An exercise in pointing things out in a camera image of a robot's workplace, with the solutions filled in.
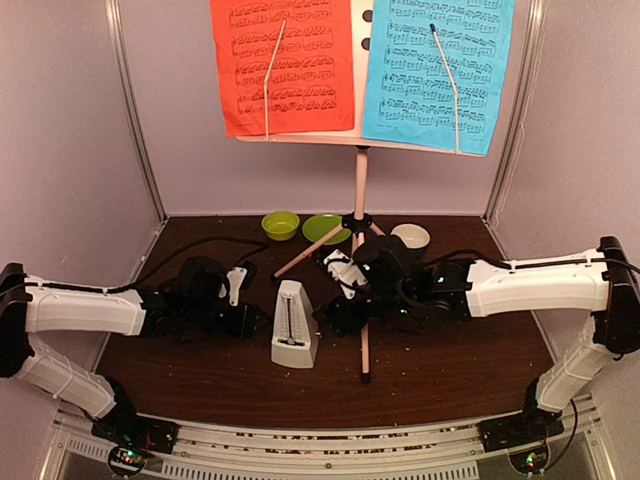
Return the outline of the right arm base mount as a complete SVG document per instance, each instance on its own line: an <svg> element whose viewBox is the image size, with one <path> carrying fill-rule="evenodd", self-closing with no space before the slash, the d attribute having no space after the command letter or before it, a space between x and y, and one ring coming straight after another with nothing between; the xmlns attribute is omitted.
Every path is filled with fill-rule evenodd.
<svg viewBox="0 0 640 480"><path fill-rule="evenodd" d="M548 440L564 432L561 420L530 422L521 414L481 421L479 437L485 453L506 450L520 474L541 474L551 464Z"/></svg>

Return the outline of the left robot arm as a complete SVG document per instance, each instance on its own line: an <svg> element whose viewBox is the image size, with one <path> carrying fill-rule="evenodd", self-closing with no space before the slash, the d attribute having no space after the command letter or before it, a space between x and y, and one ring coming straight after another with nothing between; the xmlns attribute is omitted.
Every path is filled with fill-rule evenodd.
<svg viewBox="0 0 640 480"><path fill-rule="evenodd" d="M76 405L121 443L133 444L143 436L144 424L124 388L70 361L39 333L161 337L198 329L250 338L269 319L240 298L254 277L249 261L226 269L210 258L191 257L176 277L157 287L106 288L46 281L27 275L20 263L9 263L1 270L1 375Z"/></svg>

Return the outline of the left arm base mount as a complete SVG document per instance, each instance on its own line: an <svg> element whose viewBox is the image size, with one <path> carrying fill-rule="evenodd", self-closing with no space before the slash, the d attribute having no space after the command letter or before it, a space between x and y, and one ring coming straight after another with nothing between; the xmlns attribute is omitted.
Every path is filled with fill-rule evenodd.
<svg viewBox="0 0 640 480"><path fill-rule="evenodd" d="M93 436L109 440L114 446L107 454L107 466L118 477L140 474L159 454L171 454L177 442L175 422L136 417L131 425L118 430L106 421L90 417Z"/></svg>

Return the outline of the blue felt sheet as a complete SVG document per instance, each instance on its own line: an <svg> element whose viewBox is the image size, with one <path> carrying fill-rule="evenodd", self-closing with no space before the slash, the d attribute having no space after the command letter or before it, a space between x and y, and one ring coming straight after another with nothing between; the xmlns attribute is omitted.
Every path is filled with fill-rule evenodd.
<svg viewBox="0 0 640 480"><path fill-rule="evenodd" d="M362 135L488 154L510 53L512 1L377 1Z"/></svg>

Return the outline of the white metronome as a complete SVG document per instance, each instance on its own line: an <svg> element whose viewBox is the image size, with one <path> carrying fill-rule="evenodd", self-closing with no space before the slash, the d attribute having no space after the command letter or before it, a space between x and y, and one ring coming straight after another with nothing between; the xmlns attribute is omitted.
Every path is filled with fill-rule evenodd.
<svg viewBox="0 0 640 480"><path fill-rule="evenodd" d="M301 282L280 283L274 313L271 361L292 369L312 369L320 335L313 306Z"/></svg>

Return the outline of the red sheet music page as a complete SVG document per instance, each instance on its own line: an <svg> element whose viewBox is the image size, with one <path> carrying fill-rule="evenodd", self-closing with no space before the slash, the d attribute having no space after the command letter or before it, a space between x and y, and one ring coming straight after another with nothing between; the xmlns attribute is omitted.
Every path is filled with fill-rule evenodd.
<svg viewBox="0 0 640 480"><path fill-rule="evenodd" d="M210 11L227 136L354 128L350 2L213 1Z"/></svg>

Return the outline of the pink music stand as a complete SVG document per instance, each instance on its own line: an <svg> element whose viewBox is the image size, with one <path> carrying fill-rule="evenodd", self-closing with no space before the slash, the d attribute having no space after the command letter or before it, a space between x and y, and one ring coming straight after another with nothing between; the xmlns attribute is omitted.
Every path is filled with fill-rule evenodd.
<svg viewBox="0 0 640 480"><path fill-rule="evenodd" d="M367 82L369 53L362 46L372 28L373 4L370 1L348 1L351 4L353 78L355 99L355 126L347 131L321 131L291 134L274 134L265 136L232 137L245 142L305 143L350 145L355 149L355 200L352 220L352 246L358 248L365 240L368 231L380 234L382 231L376 224L366 225L365 203L368 170L368 153L372 146L379 146L379 141L371 141L362 136L362 117Z"/></svg>

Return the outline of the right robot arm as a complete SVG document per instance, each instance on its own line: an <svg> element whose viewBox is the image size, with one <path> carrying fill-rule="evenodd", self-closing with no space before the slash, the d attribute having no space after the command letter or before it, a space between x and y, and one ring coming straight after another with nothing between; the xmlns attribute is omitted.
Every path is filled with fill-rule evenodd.
<svg viewBox="0 0 640 480"><path fill-rule="evenodd" d="M360 333L371 319L410 319L423 331L435 321L507 312L588 312L563 359L528 387L512 423L522 441L545 431L605 365L639 349L639 270L615 237L601 238L595 249L548 259L504 261L462 249L420 261L389 235L363 243L350 256L336 250L322 264L342 293L314 317L338 336Z"/></svg>

